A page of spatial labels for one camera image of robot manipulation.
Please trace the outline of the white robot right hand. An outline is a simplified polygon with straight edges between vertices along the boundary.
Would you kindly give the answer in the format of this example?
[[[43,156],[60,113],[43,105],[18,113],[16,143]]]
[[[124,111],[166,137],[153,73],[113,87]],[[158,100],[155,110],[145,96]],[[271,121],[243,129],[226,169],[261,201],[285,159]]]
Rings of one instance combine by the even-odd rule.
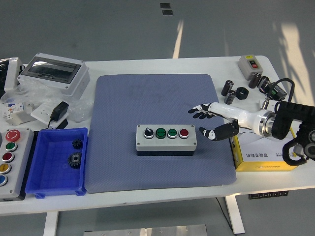
[[[225,103],[207,103],[195,106],[188,111],[194,114],[193,118],[212,118],[221,117],[229,121],[213,130],[203,127],[199,131],[206,138],[212,141],[220,141],[231,138],[239,133],[239,128],[251,129],[255,134],[263,136],[263,125],[265,124],[264,116],[268,113],[266,110],[249,112]]]

